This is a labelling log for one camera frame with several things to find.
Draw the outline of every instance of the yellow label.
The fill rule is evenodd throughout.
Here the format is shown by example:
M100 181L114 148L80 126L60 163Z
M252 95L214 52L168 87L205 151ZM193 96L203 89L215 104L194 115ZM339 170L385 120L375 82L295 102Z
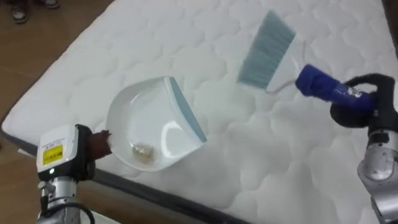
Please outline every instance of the yellow label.
M43 153L43 165L47 165L52 162L58 161L62 159L62 157L63 157L62 145L58 145L50 149L47 149Z

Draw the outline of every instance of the sticker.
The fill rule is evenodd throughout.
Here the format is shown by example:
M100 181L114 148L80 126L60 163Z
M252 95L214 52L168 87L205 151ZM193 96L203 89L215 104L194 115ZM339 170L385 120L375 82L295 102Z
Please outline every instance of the sticker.
M355 88L352 88L352 87L349 87L348 90L347 90L347 92L348 92L348 94L349 94L350 96L354 96L354 97L356 97L356 98L359 98L359 97L361 97L361 95L362 95L362 92L361 92L361 91L359 91L359 90L357 90L357 89L355 89Z
M43 153L43 165L48 165L52 162L58 161L62 159L63 154L62 154L62 145L58 145L55 147L52 147L50 149L47 149Z

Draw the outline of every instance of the gray bristles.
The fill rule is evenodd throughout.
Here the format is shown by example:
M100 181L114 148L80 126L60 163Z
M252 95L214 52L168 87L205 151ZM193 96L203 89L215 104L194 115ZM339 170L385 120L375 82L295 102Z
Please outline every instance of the gray bristles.
M295 32L269 11L243 62L238 82L267 88L294 37Z

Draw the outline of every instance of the dustpan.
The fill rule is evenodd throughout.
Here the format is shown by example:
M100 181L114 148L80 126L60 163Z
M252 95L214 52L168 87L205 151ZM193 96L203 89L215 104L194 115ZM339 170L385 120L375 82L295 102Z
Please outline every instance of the dustpan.
M164 169L206 142L173 77L135 83L114 98L106 118L112 153L143 171Z

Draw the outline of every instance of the hand brush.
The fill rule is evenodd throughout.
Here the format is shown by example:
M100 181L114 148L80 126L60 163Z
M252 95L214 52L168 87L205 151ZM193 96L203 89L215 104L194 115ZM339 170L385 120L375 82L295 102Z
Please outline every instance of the hand brush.
M295 32L274 11L269 11L242 64L238 82L265 89L268 94L278 93L293 84L299 72L297 62L303 57L304 49L303 43L291 46L295 36ZM285 57L289 48L292 58Z
M305 42L274 11L269 11L245 58L238 82L264 89L274 95L295 84L304 96L372 111L368 93L348 87L328 74L305 64Z

